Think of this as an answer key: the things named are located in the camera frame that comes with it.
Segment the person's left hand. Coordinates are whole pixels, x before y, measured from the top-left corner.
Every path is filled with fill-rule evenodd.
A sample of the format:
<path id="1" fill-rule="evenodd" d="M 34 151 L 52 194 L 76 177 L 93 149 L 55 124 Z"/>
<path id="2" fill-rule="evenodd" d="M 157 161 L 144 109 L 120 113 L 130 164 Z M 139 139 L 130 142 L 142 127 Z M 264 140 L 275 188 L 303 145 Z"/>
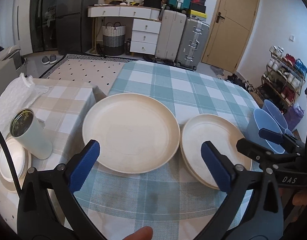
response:
<path id="1" fill-rule="evenodd" d="M 151 240 L 152 237 L 153 229 L 150 226 L 145 226 L 125 237 L 124 240 Z"/>

